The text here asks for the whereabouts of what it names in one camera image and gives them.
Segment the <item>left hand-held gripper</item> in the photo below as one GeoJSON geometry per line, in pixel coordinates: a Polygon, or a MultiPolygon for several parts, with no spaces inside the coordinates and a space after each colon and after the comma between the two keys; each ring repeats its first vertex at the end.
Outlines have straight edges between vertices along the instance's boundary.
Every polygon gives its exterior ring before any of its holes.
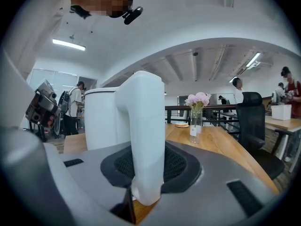
{"type": "Polygon", "coordinates": [[[26,110],[27,120],[48,128],[49,117],[51,115],[58,117],[61,112],[56,96],[52,85],[45,79],[35,90],[35,96],[26,110]]]}

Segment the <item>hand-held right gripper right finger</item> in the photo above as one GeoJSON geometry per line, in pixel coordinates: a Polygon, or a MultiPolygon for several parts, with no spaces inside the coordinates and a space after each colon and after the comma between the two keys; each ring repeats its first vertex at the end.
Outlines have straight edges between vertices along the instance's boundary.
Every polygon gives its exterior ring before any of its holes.
{"type": "MultiPolygon", "coordinates": [[[[80,160],[68,171],[93,199],[112,209],[124,196],[131,178],[125,176],[129,144],[63,154],[63,161],[80,160]]],[[[141,221],[143,226],[242,226],[275,198],[253,173],[232,159],[190,145],[166,141],[165,176],[161,197],[141,221]]]]}

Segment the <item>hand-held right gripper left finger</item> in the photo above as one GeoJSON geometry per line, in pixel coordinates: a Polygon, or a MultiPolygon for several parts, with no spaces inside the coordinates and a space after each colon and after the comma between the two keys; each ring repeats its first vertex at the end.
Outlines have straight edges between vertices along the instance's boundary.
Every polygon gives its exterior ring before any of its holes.
{"type": "Polygon", "coordinates": [[[128,226],[90,198],[54,146],[30,132],[0,129],[0,171],[13,195],[43,226],[128,226]]]}

